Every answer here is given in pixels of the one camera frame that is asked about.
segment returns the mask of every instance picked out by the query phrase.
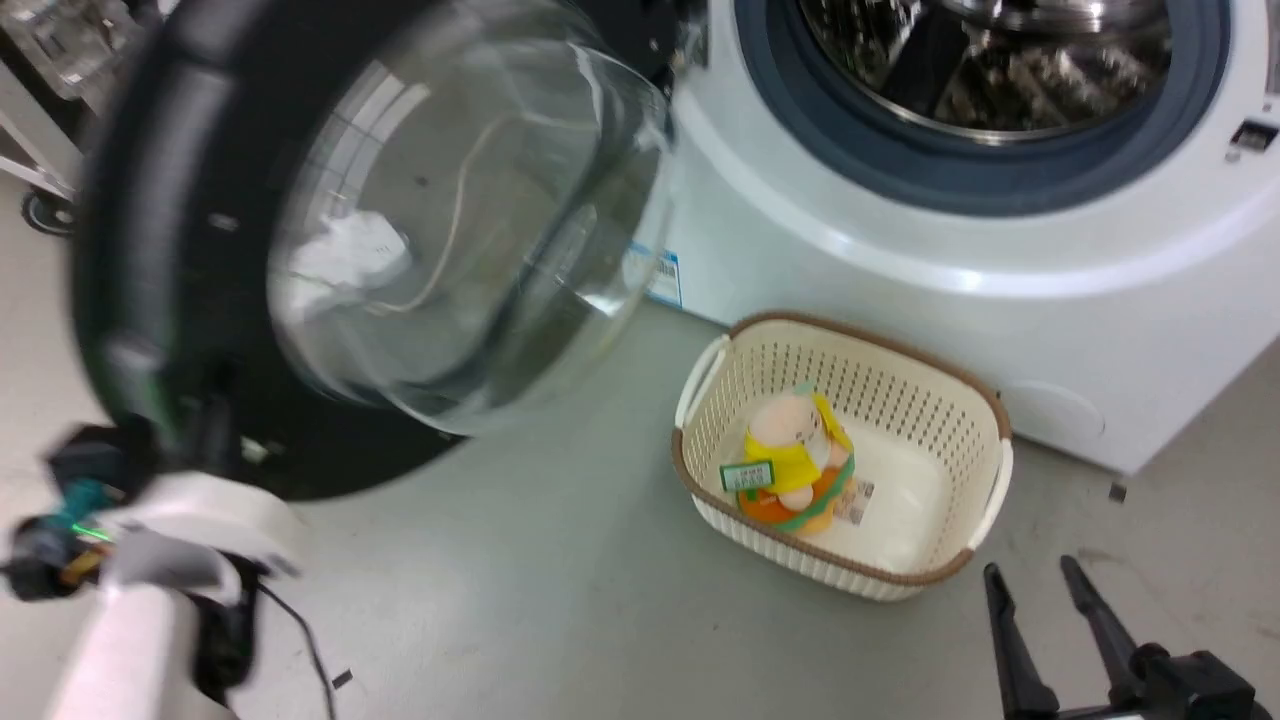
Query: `washing machine door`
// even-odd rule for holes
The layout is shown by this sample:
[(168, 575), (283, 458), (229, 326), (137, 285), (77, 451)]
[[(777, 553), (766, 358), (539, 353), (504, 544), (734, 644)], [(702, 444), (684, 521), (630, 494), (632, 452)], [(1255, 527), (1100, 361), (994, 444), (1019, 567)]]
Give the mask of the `washing machine door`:
[(241, 479), (397, 477), (567, 392), (663, 240), (664, 3), (184, 0), (86, 174), (93, 389), (183, 454), (210, 393)]

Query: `washing machine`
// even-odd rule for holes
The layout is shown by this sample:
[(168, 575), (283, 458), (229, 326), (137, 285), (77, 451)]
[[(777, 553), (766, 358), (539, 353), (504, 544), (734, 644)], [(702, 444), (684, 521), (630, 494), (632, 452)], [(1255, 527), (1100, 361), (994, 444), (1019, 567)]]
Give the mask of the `washing machine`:
[(78, 199), (91, 384), (333, 497), (531, 416), (648, 293), (910, 342), (1134, 471), (1280, 328), (1277, 10), (1055, 3), (183, 0)]

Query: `black cable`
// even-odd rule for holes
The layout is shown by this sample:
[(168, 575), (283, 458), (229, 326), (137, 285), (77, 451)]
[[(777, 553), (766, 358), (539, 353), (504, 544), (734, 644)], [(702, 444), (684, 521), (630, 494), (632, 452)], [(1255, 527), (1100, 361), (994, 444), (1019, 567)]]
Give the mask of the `black cable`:
[(289, 603), (280, 600), (280, 596), (271, 592), (271, 588), (259, 585), (259, 589), (262, 591), (262, 594), (274, 600), (275, 603), (280, 606), (280, 610), (288, 612), (289, 618), (293, 618), (298, 626), (302, 628), (302, 635), (307, 641), (307, 651), (311, 653), (311, 666), (316, 669), (316, 675), (320, 675), (320, 687), (324, 688), (325, 711), (329, 715), (329, 720), (338, 720), (338, 711), (333, 705), (333, 687), (329, 684), (329, 674), (325, 673), (324, 662), (320, 661), (320, 651), (316, 650), (316, 638), (311, 634), (311, 625), (307, 625), (307, 621), (302, 619), (302, 615), (298, 615), (297, 610), (289, 607)]

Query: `gray floor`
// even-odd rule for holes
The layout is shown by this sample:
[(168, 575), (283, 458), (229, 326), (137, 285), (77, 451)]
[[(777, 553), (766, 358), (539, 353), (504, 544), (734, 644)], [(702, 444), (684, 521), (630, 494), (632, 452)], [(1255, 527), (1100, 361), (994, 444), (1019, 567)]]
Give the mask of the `gray floor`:
[[(63, 247), (0, 184), (0, 527), (51, 500), (40, 452), (99, 410), (64, 318)], [(717, 329), (646, 307), (621, 348), (534, 428), (471, 443), (358, 497), (301, 507), (311, 620), (343, 717), (996, 717), (980, 568), (997, 561), (1064, 705), (1101, 666), (1057, 556), (1078, 553), (1139, 642), (1210, 648), (1280, 707), (1280, 348), (1144, 473), (1112, 478), (1018, 447), (978, 561), (878, 606), (794, 577), (707, 528), (667, 443), (676, 395)], [(0, 596), (0, 708), (37, 717), (92, 597)], [(265, 611), (247, 720), (319, 717), (297, 629)]]

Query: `laundry basket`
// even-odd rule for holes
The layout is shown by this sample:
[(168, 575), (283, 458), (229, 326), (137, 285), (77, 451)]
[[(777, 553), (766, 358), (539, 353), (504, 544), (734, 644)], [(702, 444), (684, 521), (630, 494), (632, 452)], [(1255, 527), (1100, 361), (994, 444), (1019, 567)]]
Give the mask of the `laundry basket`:
[[(760, 404), (813, 383), (854, 443), (858, 507), (796, 537), (748, 518), (721, 486)], [(792, 313), (750, 318), (699, 357), (676, 409), (676, 469), (701, 516), (744, 547), (878, 601), (960, 571), (1009, 491), (1014, 451), (995, 392), (900, 343)]]

